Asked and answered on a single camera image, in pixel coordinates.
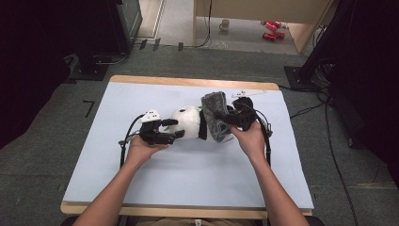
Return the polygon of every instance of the cable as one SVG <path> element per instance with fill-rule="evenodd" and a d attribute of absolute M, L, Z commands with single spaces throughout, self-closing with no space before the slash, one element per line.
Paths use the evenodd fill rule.
<path fill-rule="evenodd" d="M 349 191 L 348 191 L 348 189 L 347 189 L 347 187 L 346 187 L 346 183 L 345 183 L 345 181 L 343 180 L 343 175 L 341 174 L 340 168 L 338 167 L 338 163 L 337 163 L 337 159 L 335 158 L 334 150 L 332 149 L 331 133 L 330 133 L 330 131 L 329 131 L 329 122 L 328 122 L 327 107 L 328 107 L 328 103 L 326 103 L 326 108 L 325 108 L 325 113 L 326 113 L 326 125 L 327 125 L 327 136 L 328 136 L 328 146 L 329 146 L 329 149 L 330 149 L 330 152 L 331 152 L 332 160 L 334 161 L 335 169 L 337 169 L 338 175 L 340 176 L 341 183 L 343 184 L 343 189 L 344 189 L 345 194 L 346 194 L 346 198 L 348 199 L 350 208 L 351 208 L 351 210 L 352 210 L 352 215 L 353 215 L 353 219 L 355 220 L 355 225 L 356 225 L 356 226 L 359 226 L 358 217 L 356 216 L 356 212 L 355 212 L 355 208 L 354 208 L 353 203 L 352 203 L 352 199 L 350 198 Z"/>
<path fill-rule="evenodd" d="M 119 142 L 119 145 L 120 145 L 120 147 L 121 147 L 121 151 L 120 151 L 120 167 L 122 167 L 122 166 L 123 166 L 123 163 L 124 163 L 124 156 L 125 156 L 125 153 L 126 153 L 126 144 L 129 142 L 127 139 L 128 139 L 129 136 L 131 136 L 131 135 L 129 135 L 129 134 L 130 134 L 130 131 L 132 130 L 132 128 L 133 128 L 133 126 L 135 125 L 136 121 L 137 121 L 138 119 L 140 119 L 141 117 L 143 117 L 143 116 L 144 116 L 144 115 L 139 115 L 139 116 L 132 122 L 132 124 L 130 125 L 129 129 L 127 130 L 125 139 L 124 139 L 124 140 L 121 140 L 121 141 Z"/>
<path fill-rule="evenodd" d="M 317 108 L 317 107 L 319 107 L 319 106 L 321 106 L 321 105 L 323 105 L 323 104 L 324 104 L 324 103 L 321 103 L 321 104 L 316 105 L 316 106 L 311 106 L 311 107 L 307 107 L 307 108 L 305 108 L 305 109 L 299 110 L 299 111 L 296 112 L 293 116 L 290 116 L 290 120 L 293 119 L 293 118 L 295 118 L 295 117 L 298 117 L 298 116 L 300 116 L 300 115 L 306 114 L 306 113 L 312 111 L 313 109 L 315 109 L 315 108 Z"/>
<path fill-rule="evenodd" d="M 242 105 L 244 107 L 246 107 L 247 109 L 249 109 L 250 111 L 252 111 L 252 113 L 255 115 L 256 119 L 258 120 L 259 124 L 261 125 L 261 129 L 262 129 L 262 134 L 263 134 L 263 138 L 264 138 L 264 143 L 266 145 L 266 161 L 269 164 L 269 166 L 271 166 L 271 157 L 270 154 L 272 153 L 272 149 L 270 147 L 270 140 L 269 137 L 271 136 L 271 134 L 273 133 L 270 128 L 271 128 L 271 124 L 269 122 L 267 122 L 267 118 L 263 115 L 264 119 L 266 120 L 267 123 L 267 129 L 266 126 L 264 126 L 264 124 L 262 123 L 262 119 L 261 117 L 258 116 L 258 114 L 256 114 L 256 112 L 260 112 L 258 110 L 255 110 L 253 107 L 246 105 L 246 104 L 242 104 L 242 103 L 235 103 L 236 105 Z"/>
<path fill-rule="evenodd" d="M 124 56 L 123 56 L 123 58 L 121 60 L 118 60 L 118 61 L 115 61 L 115 62 L 109 62 L 109 63 L 97 63 L 96 62 L 95 64 L 97 64 L 97 65 L 115 65 L 115 64 L 121 63 L 126 57 L 127 57 L 127 54 L 124 54 Z"/>
<path fill-rule="evenodd" d="M 282 85 L 278 85 L 278 86 L 280 89 L 288 89 L 291 91 L 299 91 L 299 92 L 318 92 L 318 91 L 320 91 L 320 89 L 292 89 L 292 88 L 284 87 Z"/>

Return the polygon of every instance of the black stand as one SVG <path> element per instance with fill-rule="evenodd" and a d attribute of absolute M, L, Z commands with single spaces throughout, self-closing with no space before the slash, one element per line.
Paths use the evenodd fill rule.
<path fill-rule="evenodd" d="M 106 64 L 82 64 L 80 61 L 73 68 L 69 79 L 103 81 L 108 65 Z"/>
<path fill-rule="evenodd" d="M 320 88 L 313 84 L 313 82 L 309 80 L 299 79 L 299 73 L 301 67 L 288 67 L 284 66 L 285 75 L 287 76 L 288 82 L 290 83 L 290 87 L 292 90 L 309 90 L 309 91 L 317 91 Z"/>

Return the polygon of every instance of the hand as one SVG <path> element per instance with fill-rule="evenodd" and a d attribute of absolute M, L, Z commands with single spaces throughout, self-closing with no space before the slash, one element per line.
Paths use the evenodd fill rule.
<path fill-rule="evenodd" d="M 240 147 L 248 156 L 249 161 L 263 158 L 264 156 L 264 137 L 261 125 L 255 121 L 247 131 L 241 131 L 232 125 L 230 131 L 237 137 Z"/>
<path fill-rule="evenodd" d="M 151 156 L 168 147 L 166 144 L 150 145 L 140 136 L 134 136 L 130 141 L 129 152 L 124 165 L 140 168 Z"/>

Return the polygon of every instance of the forearm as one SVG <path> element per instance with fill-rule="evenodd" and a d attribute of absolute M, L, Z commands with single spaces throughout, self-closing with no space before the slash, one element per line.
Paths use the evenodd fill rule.
<path fill-rule="evenodd" d="M 123 166 L 73 225 L 115 225 L 136 169 Z"/>
<path fill-rule="evenodd" d="M 271 225 L 309 225 L 264 158 L 251 160 Z"/>

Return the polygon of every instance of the robotic hand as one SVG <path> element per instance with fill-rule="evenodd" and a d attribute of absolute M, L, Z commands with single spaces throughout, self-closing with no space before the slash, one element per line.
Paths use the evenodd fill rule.
<path fill-rule="evenodd" d="M 174 140 L 184 136 L 184 130 L 175 133 L 161 133 L 159 127 L 175 125 L 176 120 L 162 120 L 156 110 L 148 111 L 140 120 L 142 125 L 139 130 L 140 137 L 149 144 L 173 144 Z"/>

